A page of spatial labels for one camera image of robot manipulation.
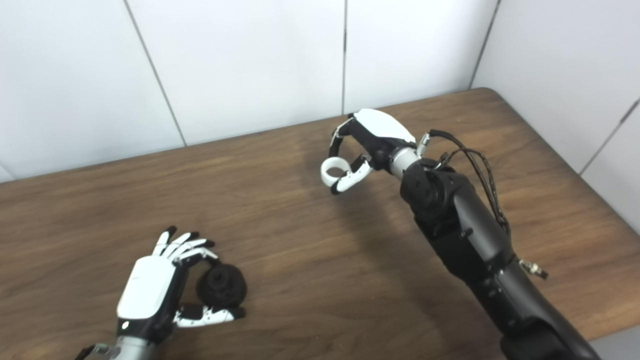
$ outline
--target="metal connector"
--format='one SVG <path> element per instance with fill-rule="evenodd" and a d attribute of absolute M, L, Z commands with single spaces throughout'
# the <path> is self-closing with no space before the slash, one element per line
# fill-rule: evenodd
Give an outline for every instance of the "metal connector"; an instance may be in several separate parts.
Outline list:
<path fill-rule="evenodd" d="M 541 277 L 543 280 L 547 280 L 547 277 L 549 277 L 549 273 L 542 270 L 542 268 L 536 263 L 520 259 L 518 260 L 518 264 L 520 264 L 522 270 L 528 272 L 531 275 Z"/>
<path fill-rule="evenodd" d="M 415 154 L 419 158 L 421 158 L 424 152 L 427 150 L 427 145 L 429 144 L 430 139 L 431 137 L 429 136 L 429 133 L 424 133 L 424 135 L 422 135 L 422 139 L 420 139 L 420 142 L 418 143 L 418 146 L 415 149 Z"/>

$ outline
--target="black knob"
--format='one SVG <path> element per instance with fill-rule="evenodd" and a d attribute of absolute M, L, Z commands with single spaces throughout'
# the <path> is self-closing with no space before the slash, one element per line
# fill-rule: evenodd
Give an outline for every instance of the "black knob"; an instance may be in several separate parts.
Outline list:
<path fill-rule="evenodd" d="M 222 264 L 203 274 L 196 291 L 206 306 L 238 307 L 246 297 L 246 282 L 240 269 Z"/>

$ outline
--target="wood grain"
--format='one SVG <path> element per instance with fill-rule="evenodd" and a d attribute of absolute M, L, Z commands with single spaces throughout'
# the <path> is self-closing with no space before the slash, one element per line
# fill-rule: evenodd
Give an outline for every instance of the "wood grain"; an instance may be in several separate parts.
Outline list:
<path fill-rule="evenodd" d="M 551 273 L 536 284 L 585 337 L 640 324 L 638 236 L 495 92 L 383 110 L 418 138 L 443 129 L 489 157 L 516 251 Z M 337 197 L 320 181 L 343 120 L 0 184 L 0 358 L 72 359 L 113 341 L 131 267 L 171 224 L 242 269 L 248 317 L 177 331 L 159 359 L 501 358 L 499 333 L 394 177 Z M 434 140 L 428 156 L 451 149 Z M 462 156 L 453 165 L 472 174 Z"/>

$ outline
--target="white ring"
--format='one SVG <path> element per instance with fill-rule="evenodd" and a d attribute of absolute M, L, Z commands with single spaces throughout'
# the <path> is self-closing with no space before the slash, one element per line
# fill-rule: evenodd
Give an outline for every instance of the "white ring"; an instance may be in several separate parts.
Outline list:
<path fill-rule="evenodd" d="M 339 168 L 342 171 L 351 170 L 349 162 L 343 158 L 339 158 L 338 156 L 324 160 L 320 166 L 320 177 L 322 177 L 322 182 L 329 187 L 333 186 L 333 184 L 340 179 L 339 177 L 331 176 L 327 173 L 330 168 Z"/>

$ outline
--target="black wire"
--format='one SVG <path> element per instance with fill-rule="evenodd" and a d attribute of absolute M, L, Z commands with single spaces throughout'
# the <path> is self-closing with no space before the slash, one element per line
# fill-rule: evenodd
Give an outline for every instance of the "black wire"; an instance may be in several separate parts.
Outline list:
<path fill-rule="evenodd" d="M 441 131 L 441 130 L 430 130 L 429 131 L 429 136 L 439 136 L 441 138 L 445 138 L 453 143 L 455 143 L 460 149 L 466 149 L 467 147 L 465 146 L 465 144 L 463 144 L 460 140 L 458 140 L 455 136 L 453 136 L 452 134 L 446 132 L 446 131 Z M 484 178 L 484 174 L 482 173 L 482 170 L 480 170 L 480 165 L 478 165 L 478 163 L 476 162 L 476 159 L 471 156 L 471 154 L 469 154 L 468 152 L 465 151 L 465 155 L 467 156 L 467 159 L 469 159 L 469 162 L 471 162 L 471 165 L 474 168 L 474 171 L 476 172 L 476 175 L 478 176 L 478 178 L 480 179 L 480 183 L 482 184 L 484 193 L 486 194 L 487 199 L 489 200 L 489 203 L 491 205 L 491 210 L 493 211 L 493 215 L 496 219 L 498 219 L 498 211 L 496 209 L 496 205 L 495 205 L 495 201 L 493 200 L 492 194 L 491 194 L 491 190 L 489 189 L 489 186 L 486 182 L 486 179 Z"/>
<path fill-rule="evenodd" d="M 445 138 L 453 143 L 455 143 L 459 149 L 456 149 L 455 151 L 453 151 L 450 155 L 446 155 L 443 154 L 443 158 L 442 158 L 442 163 L 443 165 L 448 164 L 451 161 L 451 158 L 453 158 L 453 156 L 459 152 L 463 152 L 465 154 L 465 156 L 467 157 L 467 159 L 469 160 L 469 162 L 471 162 L 471 165 L 474 168 L 474 171 L 476 172 L 476 175 L 478 176 L 478 179 L 480 180 L 480 183 L 482 184 L 484 193 L 486 194 L 487 200 L 489 201 L 489 205 L 491 207 L 491 210 L 493 212 L 493 216 L 495 217 L 495 220 L 498 222 L 498 224 L 500 224 L 500 226 L 502 226 L 502 228 L 505 230 L 505 232 L 507 234 L 511 234 L 511 228 L 509 226 L 509 220 L 507 220 L 506 216 L 504 215 L 504 212 L 502 211 L 502 208 L 500 207 L 500 203 L 498 201 L 498 191 L 495 187 L 495 181 L 493 178 L 493 171 L 491 169 L 491 165 L 489 164 L 489 161 L 486 159 L 486 157 L 479 151 L 477 150 L 473 150 L 473 149 L 469 149 L 468 147 L 466 147 L 460 140 L 458 140 L 455 136 L 453 136 L 452 134 L 446 132 L 446 131 L 441 131 L 441 130 L 434 130 L 432 129 L 429 132 L 430 136 L 438 136 L 441 138 Z M 486 168 L 486 172 L 487 172 L 487 176 L 489 178 L 489 181 L 487 183 L 486 178 L 484 177 L 484 174 L 482 172 L 482 170 L 480 169 L 480 166 L 478 165 L 476 159 L 473 157 L 472 154 L 476 154 L 478 156 L 480 156 L 480 158 L 482 159 L 483 163 L 484 163 L 484 167 Z"/>
<path fill-rule="evenodd" d="M 455 154 L 457 154 L 458 152 L 470 152 L 472 154 L 476 154 L 478 156 L 480 156 L 480 158 L 482 159 L 483 163 L 484 163 L 484 167 L 486 168 L 486 173 L 487 176 L 489 178 L 489 187 L 491 190 L 491 195 L 493 198 L 493 201 L 495 203 L 495 212 L 498 214 L 498 216 L 496 217 L 496 221 L 498 221 L 498 223 L 502 226 L 502 228 L 504 228 L 505 232 L 507 232 L 507 234 L 511 234 L 511 227 L 509 226 L 509 220 L 507 220 L 507 217 L 505 216 L 504 212 L 502 212 L 502 208 L 500 207 L 500 202 L 498 201 L 498 190 L 495 187 L 495 180 L 493 178 L 493 171 L 491 169 L 491 165 L 489 164 L 489 161 L 487 160 L 487 158 L 484 156 L 484 154 L 482 154 L 482 152 L 479 152 L 477 150 L 473 150 L 473 149 L 469 149 L 468 147 L 464 147 L 464 148 L 460 148 L 457 149 L 455 151 L 453 151 L 451 153 L 451 155 L 449 155 L 447 157 L 447 159 L 445 161 L 443 161 L 443 165 L 447 165 L 451 159 L 453 158 L 453 156 Z"/>

